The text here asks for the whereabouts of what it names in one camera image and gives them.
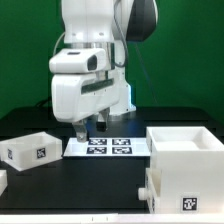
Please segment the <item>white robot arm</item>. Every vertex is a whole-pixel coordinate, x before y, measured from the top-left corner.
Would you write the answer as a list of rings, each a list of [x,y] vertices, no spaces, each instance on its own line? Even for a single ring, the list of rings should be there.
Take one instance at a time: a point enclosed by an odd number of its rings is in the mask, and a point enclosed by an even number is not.
[[[155,30],[155,0],[61,0],[65,48],[49,61],[53,113],[73,125],[80,142],[88,139],[86,119],[97,117],[99,131],[110,116],[132,112],[125,78],[129,42]]]

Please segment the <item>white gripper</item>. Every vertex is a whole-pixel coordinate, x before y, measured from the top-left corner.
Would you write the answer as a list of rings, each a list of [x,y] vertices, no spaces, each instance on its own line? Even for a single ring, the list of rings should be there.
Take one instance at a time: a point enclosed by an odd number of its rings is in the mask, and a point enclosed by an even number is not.
[[[117,72],[110,72],[106,80],[97,80],[96,73],[55,75],[51,89],[54,116],[60,122],[74,123],[78,142],[88,139],[85,122],[80,120],[99,112],[96,128],[106,131],[109,118],[106,108],[117,104],[120,99]]]

